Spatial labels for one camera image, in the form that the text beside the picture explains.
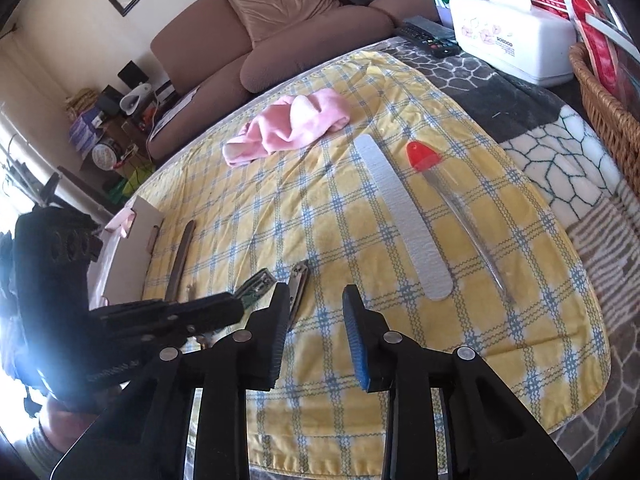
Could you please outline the black remote control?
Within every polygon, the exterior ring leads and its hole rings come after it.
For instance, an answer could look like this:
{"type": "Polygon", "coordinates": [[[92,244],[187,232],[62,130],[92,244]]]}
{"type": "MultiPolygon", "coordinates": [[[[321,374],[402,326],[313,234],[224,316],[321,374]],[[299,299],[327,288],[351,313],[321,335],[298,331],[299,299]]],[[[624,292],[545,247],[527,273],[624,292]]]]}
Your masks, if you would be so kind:
{"type": "Polygon", "coordinates": [[[432,58],[449,58],[462,51],[451,28],[421,15],[402,21],[395,28],[394,33],[431,55],[432,58]]]}

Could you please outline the grey patterned blanket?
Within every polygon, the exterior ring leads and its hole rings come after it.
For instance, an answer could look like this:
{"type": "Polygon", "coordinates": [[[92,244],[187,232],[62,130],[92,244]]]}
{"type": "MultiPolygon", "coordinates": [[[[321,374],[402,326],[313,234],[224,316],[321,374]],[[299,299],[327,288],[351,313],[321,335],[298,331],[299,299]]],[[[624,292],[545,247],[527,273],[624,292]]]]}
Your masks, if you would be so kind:
{"type": "Polygon", "coordinates": [[[553,439],[579,478],[601,479],[639,448],[639,200],[597,133],[552,91],[462,53],[436,60],[406,40],[385,52],[454,99],[508,154],[567,230],[602,310],[604,393],[553,439]]]}

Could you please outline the small silver nail clipper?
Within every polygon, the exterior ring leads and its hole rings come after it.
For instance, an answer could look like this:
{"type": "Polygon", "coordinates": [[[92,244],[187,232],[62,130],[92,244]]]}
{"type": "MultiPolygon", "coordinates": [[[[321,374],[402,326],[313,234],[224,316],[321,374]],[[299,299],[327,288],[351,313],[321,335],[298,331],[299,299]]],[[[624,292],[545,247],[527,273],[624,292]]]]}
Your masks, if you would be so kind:
{"type": "Polygon", "coordinates": [[[302,303],[306,284],[309,278],[309,264],[307,260],[295,263],[288,277],[290,291],[290,314],[288,315],[288,330],[292,330],[302,303]]]}

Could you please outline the black nail file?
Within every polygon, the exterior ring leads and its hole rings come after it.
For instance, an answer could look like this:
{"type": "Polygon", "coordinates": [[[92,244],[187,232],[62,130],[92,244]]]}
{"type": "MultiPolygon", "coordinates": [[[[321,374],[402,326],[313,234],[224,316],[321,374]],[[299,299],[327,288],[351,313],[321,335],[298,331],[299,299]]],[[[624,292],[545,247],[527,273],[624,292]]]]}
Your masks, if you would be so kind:
{"type": "Polygon", "coordinates": [[[196,222],[194,220],[190,220],[186,224],[182,232],[182,237],[175,256],[174,264],[171,268],[169,281],[165,292],[164,300],[167,302],[175,302],[177,300],[179,284],[183,274],[184,266],[186,265],[186,256],[188,255],[191,240],[193,238],[195,225],[196,222]]]}

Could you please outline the pink headband cloth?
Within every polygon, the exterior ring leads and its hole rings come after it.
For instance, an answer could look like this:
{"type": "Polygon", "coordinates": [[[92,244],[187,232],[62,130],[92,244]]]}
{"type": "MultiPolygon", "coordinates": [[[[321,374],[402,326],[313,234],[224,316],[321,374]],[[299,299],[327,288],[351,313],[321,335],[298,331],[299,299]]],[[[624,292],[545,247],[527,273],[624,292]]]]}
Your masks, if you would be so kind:
{"type": "Polygon", "coordinates": [[[274,153],[296,151],[350,122],[344,96],[323,88],[308,96],[282,96],[247,122],[222,149],[229,167],[239,167],[274,153]]]}

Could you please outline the white cardboard organizer box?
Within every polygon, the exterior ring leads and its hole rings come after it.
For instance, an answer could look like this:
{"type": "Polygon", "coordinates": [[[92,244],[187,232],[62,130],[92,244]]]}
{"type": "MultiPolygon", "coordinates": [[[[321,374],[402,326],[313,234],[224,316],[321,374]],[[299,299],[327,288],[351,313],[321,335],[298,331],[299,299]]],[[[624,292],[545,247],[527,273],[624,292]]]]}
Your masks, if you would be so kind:
{"type": "Polygon", "coordinates": [[[88,270],[89,309],[130,304],[142,298],[164,215],[134,196],[100,233],[103,246],[88,270]]]}

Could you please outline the large silver nail clipper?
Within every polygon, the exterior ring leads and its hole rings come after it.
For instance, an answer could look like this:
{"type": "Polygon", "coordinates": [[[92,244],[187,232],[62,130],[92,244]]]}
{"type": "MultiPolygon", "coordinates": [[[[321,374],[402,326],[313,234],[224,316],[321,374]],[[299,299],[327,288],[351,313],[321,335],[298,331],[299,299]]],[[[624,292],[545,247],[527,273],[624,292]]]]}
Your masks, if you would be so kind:
{"type": "Polygon", "coordinates": [[[235,292],[236,299],[241,301],[245,310],[257,304],[263,296],[267,295],[277,280],[267,268],[262,268],[248,280],[246,280],[235,292]]]}

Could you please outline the brown sofa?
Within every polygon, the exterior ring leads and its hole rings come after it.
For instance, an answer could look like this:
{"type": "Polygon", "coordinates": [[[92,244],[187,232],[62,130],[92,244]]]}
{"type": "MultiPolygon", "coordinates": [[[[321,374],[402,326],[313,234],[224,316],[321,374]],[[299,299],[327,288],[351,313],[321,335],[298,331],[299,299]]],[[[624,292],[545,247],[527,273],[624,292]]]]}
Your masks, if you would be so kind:
{"type": "Polygon", "coordinates": [[[435,21],[434,0],[341,5],[252,46],[229,0],[196,0],[152,40],[180,103],[146,140],[164,162],[262,92],[351,50],[390,38],[406,18],[435,21]]]}

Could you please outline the white curved nail file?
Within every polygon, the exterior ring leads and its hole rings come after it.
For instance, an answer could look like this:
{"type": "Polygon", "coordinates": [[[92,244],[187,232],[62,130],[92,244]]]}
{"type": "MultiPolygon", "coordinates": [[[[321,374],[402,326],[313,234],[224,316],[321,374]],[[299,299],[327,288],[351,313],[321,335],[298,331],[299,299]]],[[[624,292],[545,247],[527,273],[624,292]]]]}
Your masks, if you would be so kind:
{"type": "Polygon", "coordinates": [[[446,299],[454,279],[405,185],[372,136],[357,136],[355,148],[390,211],[425,296],[432,301],[446,299]]]}

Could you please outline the red handled glass file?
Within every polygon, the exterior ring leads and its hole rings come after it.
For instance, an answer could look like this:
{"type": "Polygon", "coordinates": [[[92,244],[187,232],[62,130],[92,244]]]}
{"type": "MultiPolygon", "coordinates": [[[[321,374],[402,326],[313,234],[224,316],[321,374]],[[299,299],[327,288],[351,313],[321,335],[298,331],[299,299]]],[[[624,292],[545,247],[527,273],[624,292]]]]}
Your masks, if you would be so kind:
{"type": "Polygon", "coordinates": [[[494,280],[499,295],[503,300],[508,300],[509,293],[506,288],[506,281],[501,276],[497,263],[495,263],[486,244],[480,238],[480,233],[477,232],[471,218],[466,214],[463,206],[458,202],[456,196],[454,196],[454,193],[448,190],[445,180],[438,174],[437,166],[442,161],[442,155],[419,141],[409,142],[406,147],[406,154],[413,170],[418,174],[422,174],[426,182],[434,188],[454,215],[454,218],[457,219],[462,229],[464,229],[464,232],[469,237],[480,258],[484,261],[490,276],[494,280]]]}

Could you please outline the wicker basket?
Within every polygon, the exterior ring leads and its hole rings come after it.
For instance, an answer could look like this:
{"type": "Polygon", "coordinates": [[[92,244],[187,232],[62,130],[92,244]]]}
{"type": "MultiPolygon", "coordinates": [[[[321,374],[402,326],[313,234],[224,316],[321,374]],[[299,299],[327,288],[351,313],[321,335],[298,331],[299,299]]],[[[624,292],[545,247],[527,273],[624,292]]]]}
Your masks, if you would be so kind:
{"type": "Polygon", "coordinates": [[[581,42],[570,47],[568,58],[578,80],[582,106],[594,131],[614,158],[634,194],[639,196],[638,120],[597,80],[591,69],[588,50],[581,42]]]}

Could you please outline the yellow plaid cloth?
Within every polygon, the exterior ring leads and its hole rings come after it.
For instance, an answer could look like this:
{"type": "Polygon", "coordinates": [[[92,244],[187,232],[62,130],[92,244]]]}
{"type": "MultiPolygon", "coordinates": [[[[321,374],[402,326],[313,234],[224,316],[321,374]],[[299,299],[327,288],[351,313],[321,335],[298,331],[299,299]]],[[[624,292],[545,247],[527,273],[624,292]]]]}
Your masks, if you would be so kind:
{"type": "Polygon", "coordinates": [[[386,397],[357,382],[342,315],[355,284],[366,306],[422,346],[467,344],[544,428],[593,404],[611,374],[601,309],[582,260],[529,178],[420,72],[375,50],[340,56],[247,104],[157,170],[139,195],[164,215],[145,296],[160,296],[186,222],[196,231],[186,280],[201,295],[267,268],[310,280],[286,337],[280,377],[247,397],[250,468],[307,478],[364,479],[382,470],[386,397]],[[295,152],[231,168],[224,144],[281,96],[335,90],[349,124],[295,152]],[[372,136],[416,203],[454,289],[425,297],[390,211],[355,148],[372,136]],[[439,154],[445,180],[506,281],[509,299],[406,147],[439,154]]]}

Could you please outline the white tissue box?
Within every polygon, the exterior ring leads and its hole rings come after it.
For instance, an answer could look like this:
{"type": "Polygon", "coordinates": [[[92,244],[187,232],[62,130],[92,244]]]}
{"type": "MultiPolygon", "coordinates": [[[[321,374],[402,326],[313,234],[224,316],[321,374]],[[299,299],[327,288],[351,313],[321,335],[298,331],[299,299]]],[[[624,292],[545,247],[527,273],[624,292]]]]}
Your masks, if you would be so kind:
{"type": "Polygon", "coordinates": [[[573,78],[572,22],[535,8],[526,11],[491,0],[450,0],[460,48],[510,76],[551,88],[573,78]]]}

